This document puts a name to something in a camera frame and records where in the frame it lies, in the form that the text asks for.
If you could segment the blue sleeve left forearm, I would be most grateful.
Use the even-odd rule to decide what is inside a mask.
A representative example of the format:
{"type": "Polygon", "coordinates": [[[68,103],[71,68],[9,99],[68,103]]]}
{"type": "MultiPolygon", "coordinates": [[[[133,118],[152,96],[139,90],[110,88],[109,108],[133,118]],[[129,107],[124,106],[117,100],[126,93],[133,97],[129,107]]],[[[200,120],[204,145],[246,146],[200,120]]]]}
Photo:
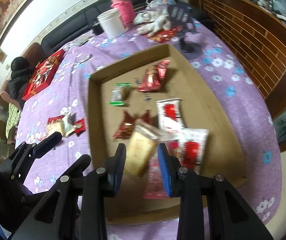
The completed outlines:
{"type": "Polygon", "coordinates": [[[5,228],[3,228],[1,225],[0,225],[0,236],[3,238],[3,239],[9,239],[9,237],[11,236],[11,232],[9,232],[8,230],[6,230],[5,228]]]}

